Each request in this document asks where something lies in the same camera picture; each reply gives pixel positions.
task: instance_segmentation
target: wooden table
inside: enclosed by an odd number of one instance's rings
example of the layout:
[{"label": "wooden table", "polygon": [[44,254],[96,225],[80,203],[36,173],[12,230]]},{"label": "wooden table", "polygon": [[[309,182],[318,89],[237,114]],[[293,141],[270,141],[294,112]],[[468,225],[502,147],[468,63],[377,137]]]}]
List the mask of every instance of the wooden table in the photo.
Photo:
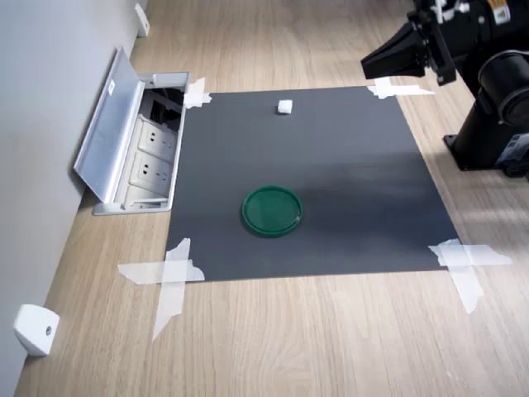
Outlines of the wooden table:
[{"label": "wooden table", "polygon": [[[360,59],[411,6],[150,0],[132,61],[211,92],[366,85]],[[169,214],[94,217],[86,194],[46,301],[61,316],[52,353],[26,363],[17,395],[529,395],[529,184],[456,169],[441,137],[473,102],[460,80],[393,83],[436,92],[398,101],[462,242],[515,261],[476,270],[472,314],[446,271],[204,283],[151,342],[160,287],[117,264],[162,260]]]}]

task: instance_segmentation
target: power outlet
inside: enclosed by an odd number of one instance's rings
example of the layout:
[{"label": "power outlet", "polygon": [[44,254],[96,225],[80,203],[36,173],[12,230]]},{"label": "power outlet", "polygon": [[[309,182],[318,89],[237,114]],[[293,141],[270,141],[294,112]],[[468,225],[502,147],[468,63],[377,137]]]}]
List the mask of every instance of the power outlet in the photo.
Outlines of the power outlet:
[{"label": "power outlet", "polygon": [[138,148],[145,153],[172,163],[176,147],[176,135],[162,128],[151,122],[143,121]]},{"label": "power outlet", "polygon": [[130,181],[138,188],[169,197],[171,164],[138,151],[132,165]]}]

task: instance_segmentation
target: white cube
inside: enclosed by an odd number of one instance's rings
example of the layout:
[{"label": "white cube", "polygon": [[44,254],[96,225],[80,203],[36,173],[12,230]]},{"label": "white cube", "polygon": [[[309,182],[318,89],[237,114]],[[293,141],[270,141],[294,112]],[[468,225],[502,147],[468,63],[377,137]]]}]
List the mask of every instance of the white cube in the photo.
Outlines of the white cube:
[{"label": "white cube", "polygon": [[292,99],[282,99],[278,104],[278,113],[290,114],[292,113]]}]

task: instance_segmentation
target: green lid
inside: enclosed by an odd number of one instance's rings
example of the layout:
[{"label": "green lid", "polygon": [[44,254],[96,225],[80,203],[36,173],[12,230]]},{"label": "green lid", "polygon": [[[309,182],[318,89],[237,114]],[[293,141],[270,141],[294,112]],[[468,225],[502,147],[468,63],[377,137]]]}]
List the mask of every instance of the green lid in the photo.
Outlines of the green lid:
[{"label": "green lid", "polygon": [[301,221],[303,206],[298,196],[280,186],[254,190],[242,204],[242,217],[261,236],[277,237],[291,232]]}]

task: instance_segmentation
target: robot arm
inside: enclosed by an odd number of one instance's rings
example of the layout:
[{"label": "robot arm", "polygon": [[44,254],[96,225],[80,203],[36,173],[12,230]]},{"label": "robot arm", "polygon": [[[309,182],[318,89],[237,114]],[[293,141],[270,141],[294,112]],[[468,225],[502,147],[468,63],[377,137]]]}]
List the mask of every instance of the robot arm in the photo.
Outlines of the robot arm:
[{"label": "robot arm", "polygon": [[[460,134],[445,138],[458,166],[518,167],[529,154],[529,0],[414,3],[408,22],[362,60],[365,77],[422,77],[431,67],[444,85],[458,70],[476,98]],[[522,136],[527,144],[514,145]]]}]

